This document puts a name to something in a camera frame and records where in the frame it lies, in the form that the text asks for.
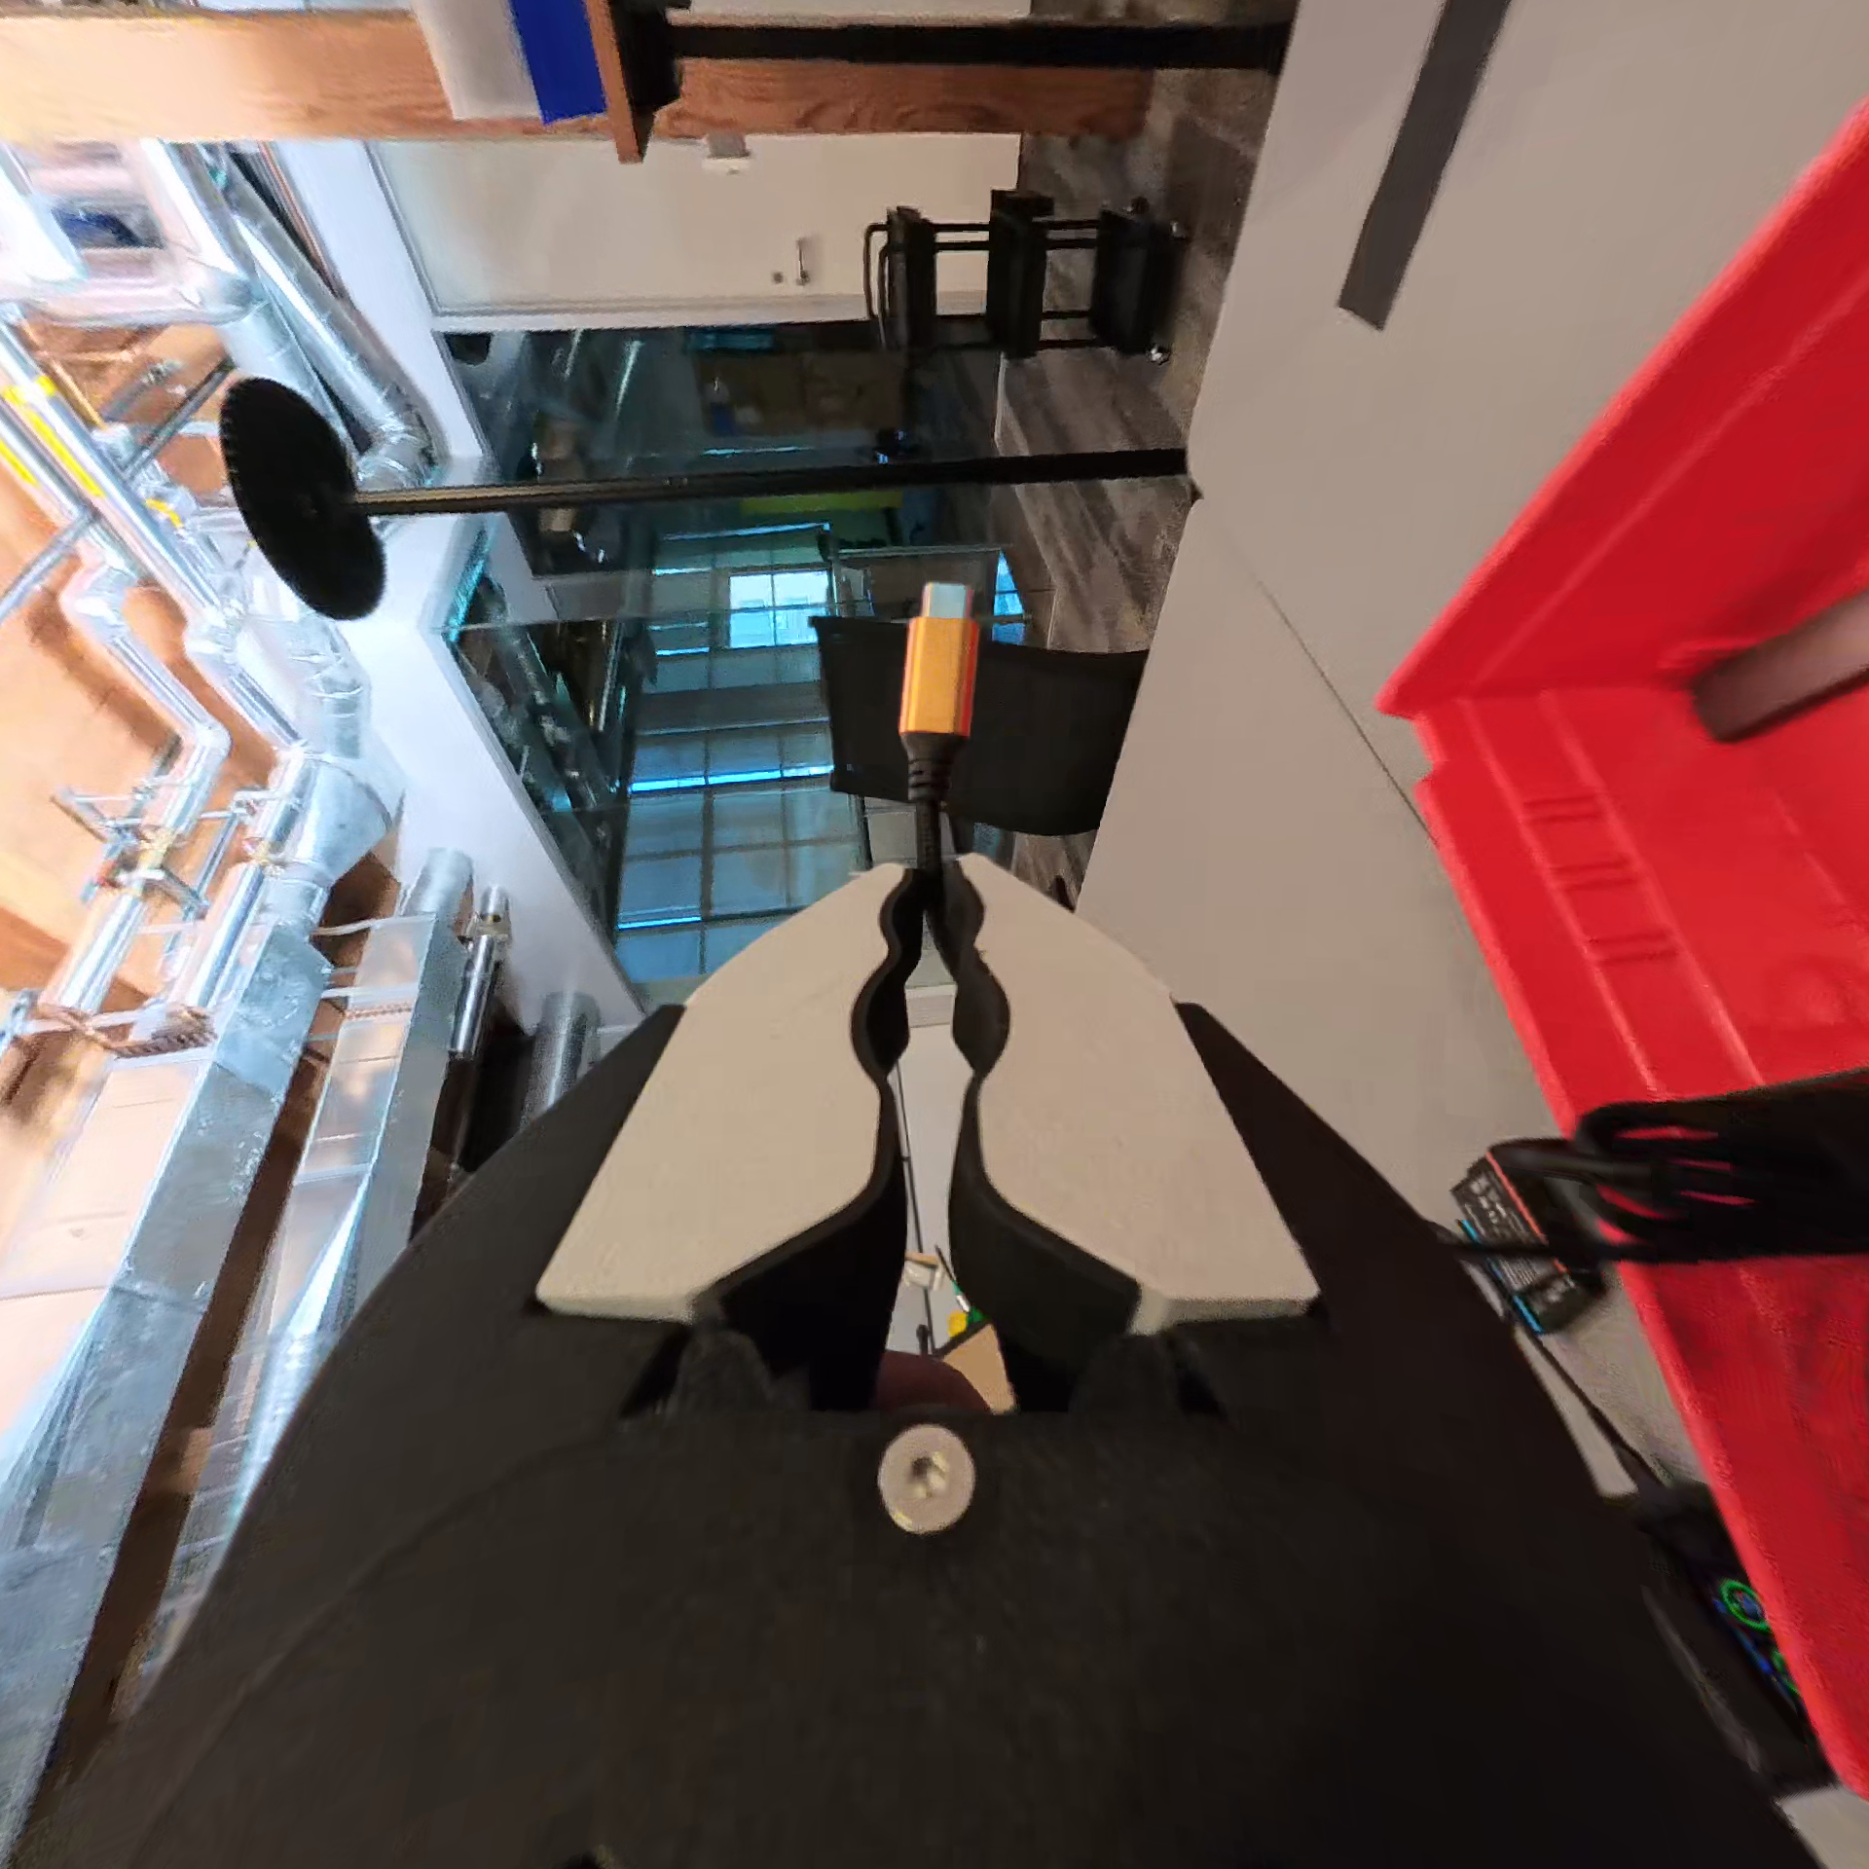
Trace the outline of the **blue sign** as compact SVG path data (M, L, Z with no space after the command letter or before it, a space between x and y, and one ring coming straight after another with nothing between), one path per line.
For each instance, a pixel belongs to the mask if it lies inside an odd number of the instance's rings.
M605 119L607 100L585 3L508 3L545 125Z

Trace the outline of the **dark USB hub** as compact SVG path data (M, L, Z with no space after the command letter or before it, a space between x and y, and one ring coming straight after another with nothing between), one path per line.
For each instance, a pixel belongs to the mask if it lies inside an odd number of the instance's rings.
M1867 590L1698 677L1691 705L1720 743L1748 741L1867 689Z

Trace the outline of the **red plastic bin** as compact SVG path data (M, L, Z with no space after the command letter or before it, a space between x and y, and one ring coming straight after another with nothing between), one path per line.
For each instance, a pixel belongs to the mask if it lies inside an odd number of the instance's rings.
M1717 746L1693 672L1866 577L1866 192L1810 177L1391 677L1570 1128L1866 1063L1866 758ZM1866 1793L1866 1264L1626 1269L1837 1775Z

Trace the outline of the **black round knob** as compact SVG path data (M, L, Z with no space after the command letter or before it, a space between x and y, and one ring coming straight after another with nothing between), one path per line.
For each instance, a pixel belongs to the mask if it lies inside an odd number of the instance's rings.
M358 507L340 434L289 385L241 379L226 394L219 444L228 487L267 567L339 624L384 604L384 546Z

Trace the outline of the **black cable orange plug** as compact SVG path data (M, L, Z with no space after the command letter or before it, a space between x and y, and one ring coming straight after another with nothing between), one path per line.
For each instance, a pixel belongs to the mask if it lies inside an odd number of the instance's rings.
M948 972L957 963L946 907L944 827L952 773L973 738L980 649L982 629L968 585L929 581L906 629L900 741L924 923Z

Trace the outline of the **wooden post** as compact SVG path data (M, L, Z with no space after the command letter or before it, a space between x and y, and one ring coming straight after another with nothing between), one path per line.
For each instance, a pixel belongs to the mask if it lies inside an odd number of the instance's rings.
M6 142L435 142L1030 133L1131 138L1157 74L1278 76L1294 22L711 17L568 6L565 86L508 6L6 6Z

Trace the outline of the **silver ventilation duct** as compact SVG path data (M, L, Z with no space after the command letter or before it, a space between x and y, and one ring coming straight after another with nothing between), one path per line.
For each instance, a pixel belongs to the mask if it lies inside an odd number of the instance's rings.
M6 1844L459 1178L483 1023L595 957L517 529L388 526L386 605L317 620L222 487L250 379L370 487L472 468L237 155L6 150Z

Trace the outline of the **black charger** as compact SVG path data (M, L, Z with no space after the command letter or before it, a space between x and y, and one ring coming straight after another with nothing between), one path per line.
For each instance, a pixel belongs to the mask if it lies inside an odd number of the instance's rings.
M1804 1697L1711 1491L1649 1484L1621 1508L1649 1556L1642 1596L1652 1620L1728 1750L1774 1796L1834 1787Z

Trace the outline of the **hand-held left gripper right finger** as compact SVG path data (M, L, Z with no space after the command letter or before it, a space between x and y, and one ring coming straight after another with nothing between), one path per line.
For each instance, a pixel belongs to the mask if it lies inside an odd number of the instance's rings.
M968 1063L950 1263L1020 1373L1120 1339L1308 1313L1319 1285L1171 990L982 858L950 863Z

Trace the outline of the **black utility cart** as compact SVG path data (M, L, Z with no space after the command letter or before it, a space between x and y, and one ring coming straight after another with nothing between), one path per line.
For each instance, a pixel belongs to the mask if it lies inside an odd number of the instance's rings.
M900 205L863 229L863 311L879 346L903 359L978 349L1022 363L1097 349L1163 363L1186 248L1189 229L1144 199L1064 219L1054 196L1006 190L978 224L942 224ZM973 339L944 329L940 268L950 256L986 265Z

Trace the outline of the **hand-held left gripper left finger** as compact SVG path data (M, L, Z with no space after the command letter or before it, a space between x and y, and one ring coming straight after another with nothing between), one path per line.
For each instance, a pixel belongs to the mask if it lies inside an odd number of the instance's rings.
M537 1300L724 1326L780 1379L873 1382L903 1273L903 867L861 872L679 1011Z

